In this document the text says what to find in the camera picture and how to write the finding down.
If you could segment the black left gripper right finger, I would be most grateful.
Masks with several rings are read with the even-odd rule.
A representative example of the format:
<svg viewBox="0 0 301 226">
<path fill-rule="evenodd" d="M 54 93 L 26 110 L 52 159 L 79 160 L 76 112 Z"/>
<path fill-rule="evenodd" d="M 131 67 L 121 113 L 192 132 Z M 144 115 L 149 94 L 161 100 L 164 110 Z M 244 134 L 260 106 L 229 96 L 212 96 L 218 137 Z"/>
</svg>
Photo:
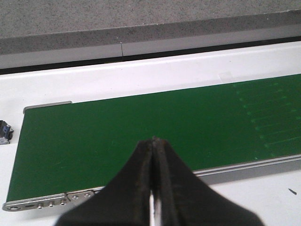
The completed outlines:
<svg viewBox="0 0 301 226">
<path fill-rule="evenodd" d="M 262 226 L 253 212 L 211 189 L 168 141 L 153 138 L 153 195 L 157 226 Z"/>
</svg>

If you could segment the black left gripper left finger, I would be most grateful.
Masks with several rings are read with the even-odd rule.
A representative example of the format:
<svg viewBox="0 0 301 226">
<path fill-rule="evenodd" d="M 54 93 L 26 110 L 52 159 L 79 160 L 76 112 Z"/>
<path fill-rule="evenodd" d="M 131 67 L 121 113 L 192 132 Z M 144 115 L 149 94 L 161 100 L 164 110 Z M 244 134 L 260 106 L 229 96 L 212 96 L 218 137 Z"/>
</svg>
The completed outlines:
<svg viewBox="0 0 301 226">
<path fill-rule="evenodd" d="M 64 213 L 57 226 L 148 226 L 151 140 L 138 142 L 118 174 L 99 193 Z"/>
</svg>

